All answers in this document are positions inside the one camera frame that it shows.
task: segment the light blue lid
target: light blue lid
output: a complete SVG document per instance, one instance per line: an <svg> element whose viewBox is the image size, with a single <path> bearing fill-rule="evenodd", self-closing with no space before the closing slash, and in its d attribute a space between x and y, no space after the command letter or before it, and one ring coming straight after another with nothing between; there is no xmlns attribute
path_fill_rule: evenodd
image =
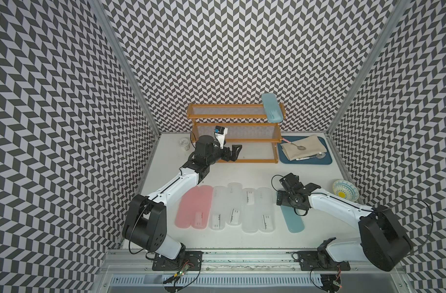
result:
<svg viewBox="0 0 446 293"><path fill-rule="evenodd" d="M288 231L291 233L299 233L304 230L304 223L300 216L295 214L293 208L281 205L281 212L283 213L283 217L285 218L286 226L288 227Z"/></svg>
<svg viewBox="0 0 446 293"><path fill-rule="evenodd" d="M277 97L273 93L262 94L262 104L264 104L265 114L268 123L280 123L283 121L283 113L281 113L280 105L278 105Z"/></svg>

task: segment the small plastic cup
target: small plastic cup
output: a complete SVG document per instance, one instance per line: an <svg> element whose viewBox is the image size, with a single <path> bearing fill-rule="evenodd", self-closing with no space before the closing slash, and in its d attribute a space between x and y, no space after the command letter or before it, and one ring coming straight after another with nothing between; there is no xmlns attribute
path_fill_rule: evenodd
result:
<svg viewBox="0 0 446 293"><path fill-rule="evenodd" d="M182 150L189 150L191 148L191 141L188 138L183 137L179 140L179 145Z"/></svg>

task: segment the chevron patterned wall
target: chevron patterned wall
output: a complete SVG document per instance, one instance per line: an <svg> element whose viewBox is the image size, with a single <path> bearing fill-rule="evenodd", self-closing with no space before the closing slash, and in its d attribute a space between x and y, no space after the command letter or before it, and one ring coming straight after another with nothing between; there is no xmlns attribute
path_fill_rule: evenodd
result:
<svg viewBox="0 0 446 293"><path fill-rule="evenodd" d="M396 0L103 0L161 131L189 103L258 104L283 130L326 130Z"/></svg>
<svg viewBox="0 0 446 293"><path fill-rule="evenodd" d="M85 0L0 0L0 292L89 289L155 139Z"/></svg>
<svg viewBox="0 0 446 293"><path fill-rule="evenodd" d="M334 137L366 202L431 205L430 243L403 263L418 292L446 292L446 0L412 1ZM425 206L395 213L423 243Z"/></svg>

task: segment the plastic lid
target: plastic lid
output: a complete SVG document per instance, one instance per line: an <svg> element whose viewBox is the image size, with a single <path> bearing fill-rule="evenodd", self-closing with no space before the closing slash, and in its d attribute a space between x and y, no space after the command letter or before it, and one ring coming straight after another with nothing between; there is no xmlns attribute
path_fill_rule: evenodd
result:
<svg viewBox="0 0 446 293"><path fill-rule="evenodd" d="M262 104L269 123L280 123L283 121L283 113L278 104L277 97L273 93L262 94Z"/></svg>

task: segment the vent grille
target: vent grille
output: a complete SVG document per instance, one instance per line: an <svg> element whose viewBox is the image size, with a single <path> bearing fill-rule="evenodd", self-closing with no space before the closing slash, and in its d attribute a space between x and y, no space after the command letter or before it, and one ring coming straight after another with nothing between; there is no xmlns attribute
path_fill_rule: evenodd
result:
<svg viewBox="0 0 446 293"><path fill-rule="evenodd" d="M153 286L161 285L162 281L172 274L114 274L110 286ZM178 286L189 284L197 275L184 275L176 283ZM321 287L320 274L312 274L313 282ZM192 286L205 287L262 287L262 286L314 286L308 274L211 274L202 276L192 283Z"/></svg>

